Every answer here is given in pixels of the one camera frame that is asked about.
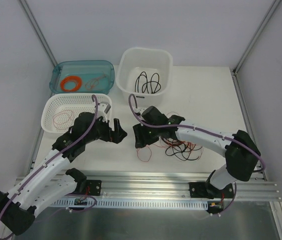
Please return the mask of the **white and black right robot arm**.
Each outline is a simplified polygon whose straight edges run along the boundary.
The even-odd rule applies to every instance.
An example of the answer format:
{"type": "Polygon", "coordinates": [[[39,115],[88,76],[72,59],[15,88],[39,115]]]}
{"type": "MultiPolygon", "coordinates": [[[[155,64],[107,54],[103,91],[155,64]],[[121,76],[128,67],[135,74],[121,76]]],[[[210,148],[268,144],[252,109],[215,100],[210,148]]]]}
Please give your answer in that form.
{"type": "Polygon", "coordinates": [[[151,145],[159,138],[167,138],[198,144],[224,157],[222,167],[214,170],[205,182],[194,183],[190,188],[197,198],[221,198],[229,193],[227,187],[236,181],[248,182],[255,173],[261,153],[247,132],[204,129],[179,115],[167,117],[155,106],[141,111],[132,108],[131,111],[139,122],[133,126],[137,149],[151,145]]]}

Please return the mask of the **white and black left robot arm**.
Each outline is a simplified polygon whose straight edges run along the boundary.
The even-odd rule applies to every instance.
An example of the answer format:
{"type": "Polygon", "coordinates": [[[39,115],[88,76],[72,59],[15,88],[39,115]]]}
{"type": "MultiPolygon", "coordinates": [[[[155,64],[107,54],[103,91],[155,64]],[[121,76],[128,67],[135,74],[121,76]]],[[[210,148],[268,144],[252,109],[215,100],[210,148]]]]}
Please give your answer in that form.
{"type": "Polygon", "coordinates": [[[59,198],[72,193],[86,194],[87,178],[76,168],[67,170],[56,183],[50,186],[47,183],[82,154],[87,144],[97,140],[114,144],[122,142],[128,134],[119,119],[115,118],[113,123],[114,127],[110,127],[102,116],[80,113],[68,131],[57,138],[40,165],[8,192],[0,191],[0,223],[19,236],[59,198]]]}

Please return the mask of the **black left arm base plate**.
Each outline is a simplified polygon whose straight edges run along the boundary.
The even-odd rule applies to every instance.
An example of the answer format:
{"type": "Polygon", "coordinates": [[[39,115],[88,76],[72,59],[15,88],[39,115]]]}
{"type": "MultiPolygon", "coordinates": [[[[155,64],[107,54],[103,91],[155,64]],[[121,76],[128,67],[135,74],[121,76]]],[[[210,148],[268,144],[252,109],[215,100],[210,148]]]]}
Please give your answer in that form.
{"type": "Polygon", "coordinates": [[[69,195],[76,196],[100,196],[102,190],[102,181],[101,180],[83,180],[79,182],[75,190],[69,195]]]}

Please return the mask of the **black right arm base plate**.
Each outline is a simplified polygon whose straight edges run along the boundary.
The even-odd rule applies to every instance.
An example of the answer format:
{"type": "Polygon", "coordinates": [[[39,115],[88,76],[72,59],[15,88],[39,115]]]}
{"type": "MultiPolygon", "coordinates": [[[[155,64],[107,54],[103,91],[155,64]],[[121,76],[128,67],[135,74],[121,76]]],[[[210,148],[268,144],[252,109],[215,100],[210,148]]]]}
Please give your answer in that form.
{"type": "Polygon", "coordinates": [[[188,185],[191,198],[232,199],[234,197],[234,187],[231,183],[226,185],[223,189],[207,185],[205,182],[189,182],[188,185]]]}

